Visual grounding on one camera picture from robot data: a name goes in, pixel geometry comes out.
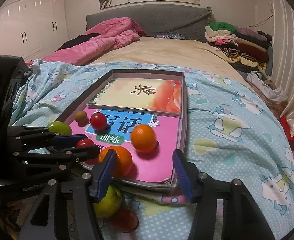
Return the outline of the red cherry tomato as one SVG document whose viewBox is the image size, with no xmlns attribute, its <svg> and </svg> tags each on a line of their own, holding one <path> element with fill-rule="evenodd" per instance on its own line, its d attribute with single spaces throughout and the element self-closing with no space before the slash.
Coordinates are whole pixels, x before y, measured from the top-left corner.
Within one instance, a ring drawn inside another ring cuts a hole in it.
<svg viewBox="0 0 294 240">
<path fill-rule="evenodd" d="M 132 211 L 120 208 L 111 218 L 111 225 L 123 233 L 133 232 L 139 226 L 139 220 Z"/>
<path fill-rule="evenodd" d="M 93 113 L 90 118 L 91 127 L 96 131 L 103 131 L 107 127 L 107 117 L 101 113 Z"/>
<path fill-rule="evenodd" d="M 87 147 L 87 146 L 93 146 L 95 143 L 88 138 L 81 139 L 77 142 L 76 147 Z"/>
</svg>

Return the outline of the white crumpled clothes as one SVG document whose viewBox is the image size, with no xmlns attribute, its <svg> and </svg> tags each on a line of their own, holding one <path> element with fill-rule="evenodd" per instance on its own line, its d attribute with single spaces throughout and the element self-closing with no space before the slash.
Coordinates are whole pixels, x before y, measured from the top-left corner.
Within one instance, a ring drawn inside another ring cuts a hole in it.
<svg viewBox="0 0 294 240">
<path fill-rule="evenodd" d="M 285 95 L 281 87 L 273 88 L 266 84 L 265 81 L 271 82 L 271 77 L 267 76 L 265 72 L 251 71 L 246 75 L 246 81 L 258 89 L 267 99 L 274 102 L 287 101 L 288 97 Z"/>
</svg>

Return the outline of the brown longan fruit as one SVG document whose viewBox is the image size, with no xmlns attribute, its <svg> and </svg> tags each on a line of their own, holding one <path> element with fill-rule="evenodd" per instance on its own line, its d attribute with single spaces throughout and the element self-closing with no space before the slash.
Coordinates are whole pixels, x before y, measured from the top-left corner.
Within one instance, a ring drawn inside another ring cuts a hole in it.
<svg viewBox="0 0 294 240">
<path fill-rule="evenodd" d="M 75 113 L 74 119 L 78 124 L 83 124 L 87 121 L 88 116 L 85 111 L 77 111 Z"/>
</svg>

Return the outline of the stack of folded clothes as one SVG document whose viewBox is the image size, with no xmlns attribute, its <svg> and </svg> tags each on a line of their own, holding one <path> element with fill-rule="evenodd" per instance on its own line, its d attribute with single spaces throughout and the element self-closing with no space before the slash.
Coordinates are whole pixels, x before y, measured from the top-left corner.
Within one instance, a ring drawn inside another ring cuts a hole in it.
<svg viewBox="0 0 294 240">
<path fill-rule="evenodd" d="M 249 28 L 237 28 L 226 22 L 205 27 L 207 43 L 235 70 L 242 73 L 265 71 L 270 60 L 272 36 Z"/>
</svg>

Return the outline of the yellow orange booklet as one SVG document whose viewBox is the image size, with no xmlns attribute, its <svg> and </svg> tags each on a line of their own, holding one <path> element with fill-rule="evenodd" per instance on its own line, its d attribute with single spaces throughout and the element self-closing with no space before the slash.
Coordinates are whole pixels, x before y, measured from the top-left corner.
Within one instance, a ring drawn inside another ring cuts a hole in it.
<svg viewBox="0 0 294 240">
<path fill-rule="evenodd" d="M 87 103 L 88 107 L 120 107 L 178 114 L 181 82 L 165 79 L 116 78 Z"/>
</svg>

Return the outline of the pink comforter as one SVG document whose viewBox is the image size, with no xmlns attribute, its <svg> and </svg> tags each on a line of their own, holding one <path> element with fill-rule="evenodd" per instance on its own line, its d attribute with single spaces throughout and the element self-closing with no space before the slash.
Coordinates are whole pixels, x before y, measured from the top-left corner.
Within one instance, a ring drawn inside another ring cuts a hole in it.
<svg viewBox="0 0 294 240">
<path fill-rule="evenodd" d="M 101 37 L 96 37 L 97 47 L 88 50 L 55 51 L 49 56 L 42 58 L 43 62 L 64 62 L 76 66 L 83 65 L 111 50 L 123 48 L 132 42 L 138 41 L 146 32 L 141 26 L 129 17 L 111 18 L 96 24 L 94 27 L 85 31 L 83 35 L 99 33 Z"/>
</svg>

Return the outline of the small orange tangerine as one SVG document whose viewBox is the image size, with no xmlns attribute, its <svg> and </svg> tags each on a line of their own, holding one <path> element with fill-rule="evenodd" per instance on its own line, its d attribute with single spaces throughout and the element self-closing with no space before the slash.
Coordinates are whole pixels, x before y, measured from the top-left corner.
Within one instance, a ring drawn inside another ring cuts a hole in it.
<svg viewBox="0 0 294 240">
<path fill-rule="evenodd" d="M 122 146 L 110 146 L 107 148 L 104 148 L 99 156 L 98 156 L 98 162 L 101 163 L 104 159 L 104 157 L 107 155 L 107 152 L 109 150 L 115 150 L 117 155 L 117 162 L 116 167 L 113 172 L 114 178 L 124 178 L 129 174 L 132 168 L 132 155 L 131 153 Z"/>
</svg>

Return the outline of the pink workbook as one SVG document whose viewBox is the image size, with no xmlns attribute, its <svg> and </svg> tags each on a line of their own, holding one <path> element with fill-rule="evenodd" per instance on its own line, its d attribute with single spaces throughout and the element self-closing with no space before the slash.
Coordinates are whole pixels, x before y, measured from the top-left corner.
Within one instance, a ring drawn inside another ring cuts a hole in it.
<svg viewBox="0 0 294 240">
<path fill-rule="evenodd" d="M 142 183 L 170 183 L 172 152 L 176 149 L 178 124 L 176 116 L 120 111 L 115 109 L 84 108 L 88 117 L 100 112 L 107 118 L 108 130 L 97 132 L 89 122 L 79 124 L 71 119 L 74 134 L 85 134 L 100 149 L 123 147 L 132 156 L 132 168 L 124 179 Z"/>
</svg>

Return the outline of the red object by curtain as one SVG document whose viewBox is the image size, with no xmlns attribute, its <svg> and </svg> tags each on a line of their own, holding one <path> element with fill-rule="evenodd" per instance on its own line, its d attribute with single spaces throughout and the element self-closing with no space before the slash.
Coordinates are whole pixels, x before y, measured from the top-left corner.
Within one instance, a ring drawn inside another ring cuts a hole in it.
<svg viewBox="0 0 294 240">
<path fill-rule="evenodd" d="M 292 136 L 291 133 L 290 133 L 290 126 L 287 123 L 287 120 L 286 120 L 285 116 L 281 117 L 280 123 L 281 123 L 281 125 L 282 125 L 282 127 L 284 129 L 284 132 L 286 134 L 286 137 L 287 137 L 287 139 L 289 141 L 290 146 L 294 148 L 294 136 Z"/>
</svg>

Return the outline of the Hello Kitty blue quilt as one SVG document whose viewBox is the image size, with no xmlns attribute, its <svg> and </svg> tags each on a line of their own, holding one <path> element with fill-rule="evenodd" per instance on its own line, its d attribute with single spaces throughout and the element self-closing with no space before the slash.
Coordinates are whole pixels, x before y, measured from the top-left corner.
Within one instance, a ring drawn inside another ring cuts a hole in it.
<svg viewBox="0 0 294 240">
<path fill-rule="evenodd" d="M 43 127 L 113 69 L 183 72 L 187 83 L 185 154 L 215 179 L 239 178 L 263 212 L 274 237 L 294 228 L 294 153 L 281 124 L 255 93 L 225 74 L 136 62 L 74 66 L 32 64 L 14 101 L 11 125 Z"/>
</svg>

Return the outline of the beige bed blanket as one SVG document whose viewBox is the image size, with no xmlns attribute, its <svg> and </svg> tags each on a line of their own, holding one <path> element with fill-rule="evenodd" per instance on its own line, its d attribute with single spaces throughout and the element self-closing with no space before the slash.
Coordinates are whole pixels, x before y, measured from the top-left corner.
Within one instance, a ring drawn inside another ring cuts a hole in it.
<svg viewBox="0 0 294 240">
<path fill-rule="evenodd" d="M 104 53 L 90 63 L 138 62 L 188 67 L 228 77 L 251 89 L 218 51 L 196 40 L 141 37 L 131 44 Z"/>
</svg>

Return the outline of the black garment on bed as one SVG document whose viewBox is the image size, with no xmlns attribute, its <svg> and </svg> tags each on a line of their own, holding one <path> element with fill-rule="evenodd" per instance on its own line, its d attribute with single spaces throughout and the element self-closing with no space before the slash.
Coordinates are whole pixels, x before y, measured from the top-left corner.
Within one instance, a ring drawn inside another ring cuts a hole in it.
<svg viewBox="0 0 294 240">
<path fill-rule="evenodd" d="M 96 48 L 96 37 L 101 37 L 99 33 L 91 33 L 86 35 L 79 35 L 76 38 L 68 40 L 63 45 L 61 45 L 56 51 L 60 50 L 70 50 L 70 51 L 82 51 L 88 50 L 91 47 Z"/>
</svg>

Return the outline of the grey headboard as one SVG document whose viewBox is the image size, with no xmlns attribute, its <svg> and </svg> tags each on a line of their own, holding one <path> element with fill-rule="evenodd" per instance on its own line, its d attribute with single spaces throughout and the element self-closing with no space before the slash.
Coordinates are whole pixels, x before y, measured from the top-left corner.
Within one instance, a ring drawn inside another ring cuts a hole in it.
<svg viewBox="0 0 294 240">
<path fill-rule="evenodd" d="M 146 31 L 146 35 L 178 34 L 187 40 L 205 43 L 205 27 L 212 9 L 177 4 L 145 4 L 111 9 L 86 16 L 86 29 L 111 18 L 129 17 Z"/>
</svg>

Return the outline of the large green apple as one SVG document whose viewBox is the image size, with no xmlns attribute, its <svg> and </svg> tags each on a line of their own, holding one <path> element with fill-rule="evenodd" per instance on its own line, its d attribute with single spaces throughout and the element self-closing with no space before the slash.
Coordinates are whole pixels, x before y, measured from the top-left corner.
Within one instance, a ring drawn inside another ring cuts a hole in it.
<svg viewBox="0 0 294 240">
<path fill-rule="evenodd" d="M 72 129 L 69 125 L 61 121 L 53 121 L 46 125 L 50 132 L 59 133 L 60 135 L 72 135 Z"/>
</svg>

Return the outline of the white wardrobe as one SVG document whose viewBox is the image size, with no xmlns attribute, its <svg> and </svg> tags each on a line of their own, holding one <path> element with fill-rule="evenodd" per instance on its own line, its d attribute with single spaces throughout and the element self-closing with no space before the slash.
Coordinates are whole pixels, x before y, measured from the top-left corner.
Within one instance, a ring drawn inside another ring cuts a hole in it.
<svg viewBox="0 0 294 240">
<path fill-rule="evenodd" d="M 6 0 L 0 7 L 0 54 L 29 62 L 69 39 L 64 0 Z"/>
</svg>

